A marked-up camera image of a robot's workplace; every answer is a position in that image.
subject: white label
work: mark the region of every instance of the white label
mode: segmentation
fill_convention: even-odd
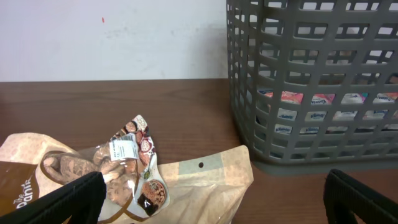
[[[111,160],[138,159],[138,145],[134,134],[127,134],[109,143]]]

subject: black object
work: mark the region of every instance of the black object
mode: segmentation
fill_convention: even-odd
[[[344,172],[333,169],[326,178],[323,203],[330,224],[398,223],[398,205]]]
[[[106,196],[100,172],[91,172],[44,197],[0,217],[0,223],[97,223]]]

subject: wooden table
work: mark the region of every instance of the wooden table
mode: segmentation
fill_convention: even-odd
[[[149,123],[159,163],[239,146],[227,80],[0,83],[0,142],[12,133],[47,134],[74,149],[106,142],[137,114]],[[233,223],[326,223],[325,174],[276,177],[253,168]],[[398,201],[398,172],[351,172]]]

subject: basket base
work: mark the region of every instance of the basket base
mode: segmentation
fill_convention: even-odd
[[[331,169],[339,169],[343,171],[358,170],[374,170],[374,169],[398,169],[398,161],[378,160],[378,161],[361,161],[361,162],[336,162],[329,164],[302,164],[295,166],[279,166],[275,164],[266,164],[263,162],[253,161],[253,164],[260,170],[270,175],[305,175],[305,174],[322,174],[329,173]]]

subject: gray basket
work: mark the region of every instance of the gray basket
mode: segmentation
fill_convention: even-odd
[[[231,106],[260,169],[398,168],[398,102],[378,101],[398,92],[397,10],[397,0],[227,0]],[[283,91],[302,93],[301,104]],[[350,93],[365,100],[347,103]],[[316,94],[331,103],[314,105]]]

